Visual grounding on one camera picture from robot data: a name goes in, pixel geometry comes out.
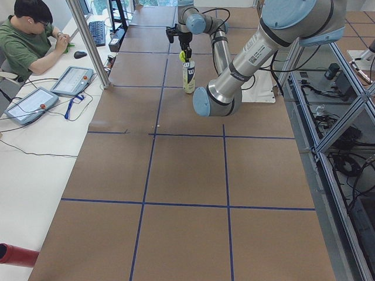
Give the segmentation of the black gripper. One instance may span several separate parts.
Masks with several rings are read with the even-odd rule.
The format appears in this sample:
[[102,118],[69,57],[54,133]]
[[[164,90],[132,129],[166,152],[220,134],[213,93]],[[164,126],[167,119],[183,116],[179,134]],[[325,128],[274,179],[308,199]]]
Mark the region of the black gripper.
[[186,62],[190,62],[192,57],[192,50],[190,48],[190,42],[193,39],[193,34],[191,32],[181,32],[178,31],[178,38],[180,42],[181,51],[185,52]]

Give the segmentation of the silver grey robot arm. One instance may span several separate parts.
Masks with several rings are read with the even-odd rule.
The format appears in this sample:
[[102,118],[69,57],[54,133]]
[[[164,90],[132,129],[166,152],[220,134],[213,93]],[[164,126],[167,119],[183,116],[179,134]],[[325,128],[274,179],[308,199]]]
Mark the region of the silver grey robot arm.
[[345,29],[346,6],[346,1],[265,1],[257,31],[231,59],[223,20],[199,12],[193,1],[178,1],[178,31],[208,34],[219,72],[206,87],[195,90],[195,112],[200,116],[235,113],[242,100],[243,84],[275,52],[295,40],[303,47],[339,40]]

